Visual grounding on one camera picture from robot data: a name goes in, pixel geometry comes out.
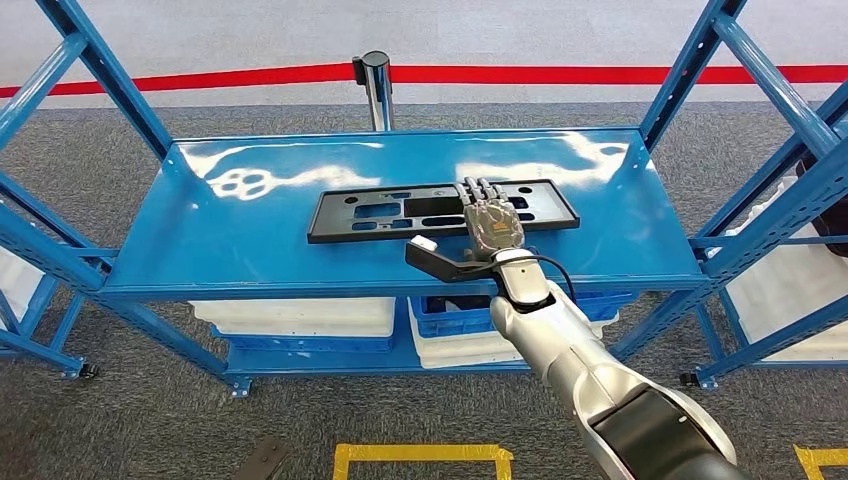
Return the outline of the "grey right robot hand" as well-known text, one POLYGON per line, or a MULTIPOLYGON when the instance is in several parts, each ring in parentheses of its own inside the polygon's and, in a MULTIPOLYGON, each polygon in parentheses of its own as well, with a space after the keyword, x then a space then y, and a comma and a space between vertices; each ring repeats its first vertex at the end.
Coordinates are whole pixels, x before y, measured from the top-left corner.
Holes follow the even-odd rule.
POLYGON ((465 177, 453 187, 470 238, 470 247, 464 250, 466 260, 489 261, 501 250, 524 246, 519 215, 500 184, 465 177))

